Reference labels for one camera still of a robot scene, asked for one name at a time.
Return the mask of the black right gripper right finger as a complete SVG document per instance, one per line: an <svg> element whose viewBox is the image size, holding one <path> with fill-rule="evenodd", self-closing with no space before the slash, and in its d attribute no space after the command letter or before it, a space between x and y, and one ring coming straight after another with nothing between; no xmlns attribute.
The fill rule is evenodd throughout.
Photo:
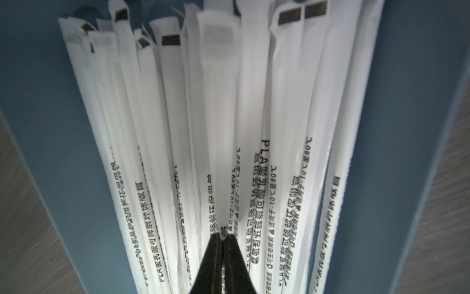
<svg viewBox="0 0 470 294"><path fill-rule="evenodd" d="M229 234L223 240L226 294L257 294L248 274L237 239Z"/></svg>

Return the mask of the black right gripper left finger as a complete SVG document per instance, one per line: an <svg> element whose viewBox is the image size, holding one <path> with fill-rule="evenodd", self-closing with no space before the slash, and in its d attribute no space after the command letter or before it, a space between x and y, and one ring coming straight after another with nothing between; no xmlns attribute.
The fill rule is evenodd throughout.
<svg viewBox="0 0 470 294"><path fill-rule="evenodd" d="M222 293L223 244L219 233L212 234L203 261L189 294Z"/></svg>

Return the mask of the white straw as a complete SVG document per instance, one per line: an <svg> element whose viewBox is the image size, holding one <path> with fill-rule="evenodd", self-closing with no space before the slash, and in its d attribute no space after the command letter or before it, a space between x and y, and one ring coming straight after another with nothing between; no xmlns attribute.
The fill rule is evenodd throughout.
<svg viewBox="0 0 470 294"><path fill-rule="evenodd" d="M147 294L151 288L148 284L147 269L144 265L141 244L127 195L128 189L124 186L121 169L113 155L100 105L97 80L94 77L89 59L91 49L84 40L88 33L94 31L95 28L87 21L73 17L60 17L58 23L104 165L135 288L137 293Z"/></svg>
<svg viewBox="0 0 470 294"><path fill-rule="evenodd" d="M311 294L324 293L326 286L383 6L364 1L359 16L324 185Z"/></svg>
<svg viewBox="0 0 470 294"><path fill-rule="evenodd" d="M239 17L219 10L199 12L197 20L214 213L224 231L230 219L241 24Z"/></svg>

